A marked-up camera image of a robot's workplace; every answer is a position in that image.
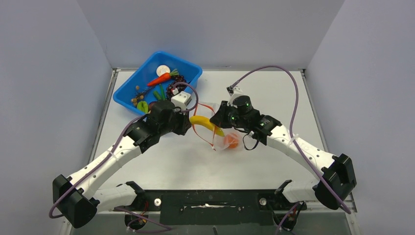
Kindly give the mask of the orange toy tangerine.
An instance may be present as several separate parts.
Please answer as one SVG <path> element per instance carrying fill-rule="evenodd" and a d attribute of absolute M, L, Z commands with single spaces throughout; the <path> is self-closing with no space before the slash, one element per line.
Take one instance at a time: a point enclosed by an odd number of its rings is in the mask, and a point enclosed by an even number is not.
<path fill-rule="evenodd" d="M 239 146 L 240 136 L 237 133 L 229 133 L 224 136 L 223 143 L 226 148 L 235 149 Z"/>

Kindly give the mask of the clear zip top bag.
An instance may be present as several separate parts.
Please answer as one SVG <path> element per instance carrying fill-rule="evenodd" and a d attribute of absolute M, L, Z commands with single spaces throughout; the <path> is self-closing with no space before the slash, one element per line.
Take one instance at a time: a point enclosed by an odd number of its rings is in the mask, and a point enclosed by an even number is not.
<path fill-rule="evenodd" d="M 212 122 L 218 110 L 217 103 L 200 102 L 190 117 L 192 129 L 197 137 L 205 141 L 214 151 L 237 150 L 242 147 L 241 135 L 233 129 L 223 129 Z"/>

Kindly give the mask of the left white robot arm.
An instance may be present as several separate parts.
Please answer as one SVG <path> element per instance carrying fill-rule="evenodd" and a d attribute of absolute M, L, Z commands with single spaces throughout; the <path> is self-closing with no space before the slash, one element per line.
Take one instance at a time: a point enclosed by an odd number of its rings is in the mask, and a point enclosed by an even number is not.
<path fill-rule="evenodd" d="M 104 182 L 135 157 L 157 144 L 168 133 L 185 135 L 191 127 L 186 111 L 188 102 L 162 100 L 151 112 L 131 120 L 115 143 L 88 165 L 71 174 L 57 176 L 52 182 L 53 211 L 74 227 L 81 228 L 101 212 L 137 201 L 143 189 L 129 181 L 110 189 L 100 189 Z"/>

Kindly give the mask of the green toy cucumber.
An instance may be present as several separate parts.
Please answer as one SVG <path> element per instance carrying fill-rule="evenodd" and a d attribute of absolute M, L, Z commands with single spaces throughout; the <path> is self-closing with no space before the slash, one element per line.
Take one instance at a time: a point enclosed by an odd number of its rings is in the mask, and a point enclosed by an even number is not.
<path fill-rule="evenodd" d="M 157 101 L 162 100 L 161 95 L 157 91 L 153 91 L 153 96 L 156 98 Z"/>

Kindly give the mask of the yellow toy banana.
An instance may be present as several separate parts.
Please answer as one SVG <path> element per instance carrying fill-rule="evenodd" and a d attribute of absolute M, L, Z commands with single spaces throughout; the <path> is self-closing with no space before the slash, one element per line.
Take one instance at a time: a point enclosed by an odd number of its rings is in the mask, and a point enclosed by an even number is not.
<path fill-rule="evenodd" d="M 204 116 L 192 116 L 189 118 L 190 123 L 192 125 L 200 125 L 205 127 L 206 129 L 212 131 L 214 134 L 224 137 L 225 134 L 223 132 L 223 130 L 219 127 L 217 127 L 216 125 L 214 125 L 213 123 L 210 122 L 209 118 L 204 117 Z"/>

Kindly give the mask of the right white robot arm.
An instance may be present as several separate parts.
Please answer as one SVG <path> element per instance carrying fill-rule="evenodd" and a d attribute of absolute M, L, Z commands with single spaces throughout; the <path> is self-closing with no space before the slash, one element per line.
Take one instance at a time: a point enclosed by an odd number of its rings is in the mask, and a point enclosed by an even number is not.
<path fill-rule="evenodd" d="M 242 131 L 258 143 L 284 153 L 315 175 L 316 179 L 304 187 L 297 189 L 289 183 L 278 192 L 275 195 L 278 207 L 287 209 L 294 202 L 317 200 L 329 209 L 351 213 L 344 200 L 357 181 L 352 159 L 346 154 L 336 156 L 302 140 L 279 120 L 261 114 L 247 95 L 232 102 L 222 101 L 210 122 L 222 129 Z"/>

